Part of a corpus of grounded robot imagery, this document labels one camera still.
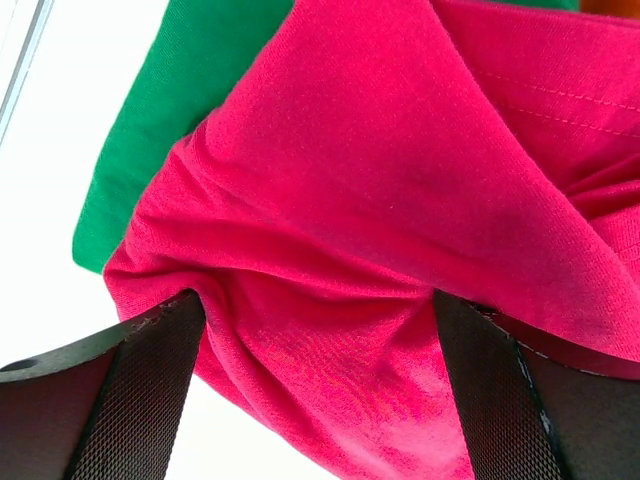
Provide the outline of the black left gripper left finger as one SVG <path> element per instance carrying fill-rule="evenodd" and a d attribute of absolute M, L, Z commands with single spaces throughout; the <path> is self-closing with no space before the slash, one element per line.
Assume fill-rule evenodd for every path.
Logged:
<path fill-rule="evenodd" d="M 203 331 L 187 290 L 2 367 L 2 478 L 164 478 Z"/>

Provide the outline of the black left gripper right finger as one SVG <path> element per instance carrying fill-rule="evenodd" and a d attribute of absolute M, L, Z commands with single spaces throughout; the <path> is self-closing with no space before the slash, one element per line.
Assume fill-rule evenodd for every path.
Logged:
<path fill-rule="evenodd" d="M 638 478 L 637 362 L 442 291 L 434 310 L 476 478 Z"/>

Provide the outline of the pink t shirt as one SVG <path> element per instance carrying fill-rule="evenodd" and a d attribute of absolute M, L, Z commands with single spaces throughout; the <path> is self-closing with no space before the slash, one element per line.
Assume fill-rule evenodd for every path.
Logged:
<path fill-rule="evenodd" d="M 122 319 L 196 291 L 196 373 L 331 473 L 469 479 L 435 290 L 639 357 L 639 24 L 298 1 L 104 278 Z"/>

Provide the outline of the green t shirt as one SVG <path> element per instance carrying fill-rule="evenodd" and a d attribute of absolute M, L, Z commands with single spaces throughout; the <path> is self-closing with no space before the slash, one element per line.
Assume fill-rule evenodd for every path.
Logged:
<path fill-rule="evenodd" d="M 291 10 L 290 1 L 171 1 L 97 157 L 72 239 L 94 273 L 121 242 L 171 147 L 219 106 Z"/>

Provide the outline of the orange t shirt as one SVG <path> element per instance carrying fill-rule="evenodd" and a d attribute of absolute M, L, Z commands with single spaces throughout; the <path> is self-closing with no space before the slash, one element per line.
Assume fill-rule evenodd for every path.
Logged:
<path fill-rule="evenodd" d="M 640 19 L 640 0 L 581 0 L 582 12 L 626 19 Z"/>

